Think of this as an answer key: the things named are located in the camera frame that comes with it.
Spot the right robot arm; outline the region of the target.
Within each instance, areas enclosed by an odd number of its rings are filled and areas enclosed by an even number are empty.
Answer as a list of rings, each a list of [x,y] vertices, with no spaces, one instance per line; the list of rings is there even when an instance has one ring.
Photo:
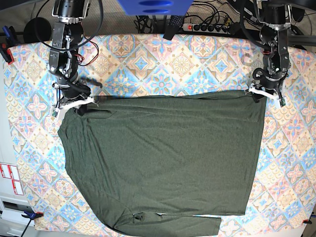
[[[79,45],[84,38],[82,20],[88,15],[89,0],[56,0],[52,16],[57,18],[53,27],[52,46],[49,52],[48,69],[56,76],[52,87],[56,90],[53,109],[86,100],[90,88],[78,77]]]

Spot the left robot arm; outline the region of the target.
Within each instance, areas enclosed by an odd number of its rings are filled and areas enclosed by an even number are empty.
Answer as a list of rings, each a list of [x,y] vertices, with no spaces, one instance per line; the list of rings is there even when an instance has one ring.
[[[291,27],[291,7],[273,0],[254,0],[257,20],[262,23],[259,33],[263,47],[263,68],[252,73],[248,92],[257,103],[267,97],[283,107],[286,99],[282,95],[284,80],[291,67],[288,53],[288,31]]]

